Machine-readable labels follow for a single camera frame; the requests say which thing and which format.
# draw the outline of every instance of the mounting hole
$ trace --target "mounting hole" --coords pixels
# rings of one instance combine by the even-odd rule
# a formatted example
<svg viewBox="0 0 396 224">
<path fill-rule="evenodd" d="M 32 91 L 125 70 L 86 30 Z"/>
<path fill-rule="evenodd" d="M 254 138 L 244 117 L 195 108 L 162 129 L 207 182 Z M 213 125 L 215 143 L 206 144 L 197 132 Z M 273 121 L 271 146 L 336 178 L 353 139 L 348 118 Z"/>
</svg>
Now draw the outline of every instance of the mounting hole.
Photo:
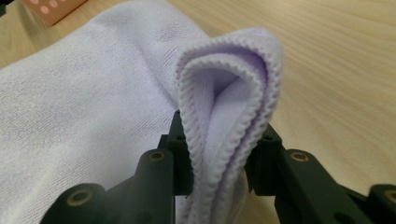
<svg viewBox="0 0 396 224">
<path fill-rule="evenodd" d="M 385 190 L 385 196 L 387 196 L 387 198 L 391 202 L 396 203 L 396 190 L 394 189 Z"/>
<path fill-rule="evenodd" d="M 90 189 L 78 189 L 67 198 L 69 206 L 81 206 L 91 200 L 93 192 Z"/>
<path fill-rule="evenodd" d="M 355 224 L 355 221 L 352 219 L 352 217 L 344 214 L 344 213 L 334 213 L 335 220 L 338 221 L 338 223 L 342 224 Z"/>
<path fill-rule="evenodd" d="M 152 215 L 148 212 L 140 212 L 135 220 L 137 224 L 147 224 L 152 220 Z"/>
<path fill-rule="evenodd" d="M 309 157 L 302 152 L 293 152 L 290 156 L 295 161 L 309 161 Z"/>
<path fill-rule="evenodd" d="M 165 154 L 163 154 L 163 152 L 161 151 L 156 151 L 156 152 L 151 152 L 148 157 L 152 160 L 152 161 L 161 161 L 163 160 L 163 158 L 165 158 Z"/>
<path fill-rule="evenodd" d="M 184 140 L 186 140 L 186 137 L 185 137 L 185 136 L 178 136 L 178 137 L 176 138 L 176 140 L 178 140 L 178 141 L 184 141 Z"/>
</svg>

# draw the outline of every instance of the folded fabric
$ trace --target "folded fabric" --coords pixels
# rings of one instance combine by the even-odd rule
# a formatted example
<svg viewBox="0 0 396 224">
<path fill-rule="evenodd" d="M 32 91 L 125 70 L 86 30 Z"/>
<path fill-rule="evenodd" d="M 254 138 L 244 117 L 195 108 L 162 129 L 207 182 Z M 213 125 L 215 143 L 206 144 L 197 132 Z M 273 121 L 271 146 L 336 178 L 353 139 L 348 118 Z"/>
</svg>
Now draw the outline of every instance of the folded fabric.
<svg viewBox="0 0 396 224">
<path fill-rule="evenodd" d="M 0 70 L 0 223 L 38 223 L 64 190 L 130 177 L 178 108 L 194 186 L 177 223 L 234 222 L 281 68 L 263 29 L 209 38 L 161 0 L 112 7 Z"/>
</svg>

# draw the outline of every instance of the wooden table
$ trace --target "wooden table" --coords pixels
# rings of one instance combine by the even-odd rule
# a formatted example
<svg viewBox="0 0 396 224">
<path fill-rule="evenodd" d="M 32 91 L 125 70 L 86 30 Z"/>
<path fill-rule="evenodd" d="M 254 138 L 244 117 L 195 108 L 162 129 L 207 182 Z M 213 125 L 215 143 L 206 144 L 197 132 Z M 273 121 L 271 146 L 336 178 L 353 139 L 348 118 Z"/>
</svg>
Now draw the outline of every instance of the wooden table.
<svg viewBox="0 0 396 224">
<path fill-rule="evenodd" d="M 10 4 L 0 18 L 0 68 L 122 1 L 88 1 L 53 27 Z M 284 145 L 313 153 L 340 184 L 358 192 L 396 184 L 396 1 L 169 2 L 211 36 L 251 26 L 271 30 L 286 55 L 272 121 Z M 277 223 L 273 200 L 248 196 L 238 223 Z"/>
</svg>

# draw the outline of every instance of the table surface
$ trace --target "table surface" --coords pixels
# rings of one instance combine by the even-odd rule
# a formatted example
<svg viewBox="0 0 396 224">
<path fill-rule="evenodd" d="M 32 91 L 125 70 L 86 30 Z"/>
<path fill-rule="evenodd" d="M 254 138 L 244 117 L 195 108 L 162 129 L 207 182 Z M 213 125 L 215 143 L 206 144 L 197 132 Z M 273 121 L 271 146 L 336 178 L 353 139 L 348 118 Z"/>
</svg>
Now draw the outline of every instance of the table surface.
<svg viewBox="0 0 396 224">
<path fill-rule="evenodd" d="M 19 2 L 0 18 L 0 68 L 58 41 L 123 0 L 88 1 L 49 27 Z M 367 194 L 396 184 L 396 1 L 177 1 L 210 36 L 262 26 L 285 50 L 272 120 L 286 148 L 313 153 L 335 180 Z M 278 223 L 274 198 L 249 195 L 238 223 Z"/>
</svg>

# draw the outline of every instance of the knit fabric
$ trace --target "knit fabric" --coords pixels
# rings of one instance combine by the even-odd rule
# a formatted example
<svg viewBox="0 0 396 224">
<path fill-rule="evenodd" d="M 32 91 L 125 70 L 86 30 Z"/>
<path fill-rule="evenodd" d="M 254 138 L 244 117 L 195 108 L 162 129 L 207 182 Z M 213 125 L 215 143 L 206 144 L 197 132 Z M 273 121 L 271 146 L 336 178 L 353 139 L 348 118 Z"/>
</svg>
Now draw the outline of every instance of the knit fabric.
<svg viewBox="0 0 396 224">
<path fill-rule="evenodd" d="M 209 38 L 161 0 L 112 7 L 0 70 L 0 223 L 38 223 L 76 184 L 129 178 L 178 108 L 194 186 L 177 223 L 234 222 L 281 68 L 263 29 Z"/>
</svg>

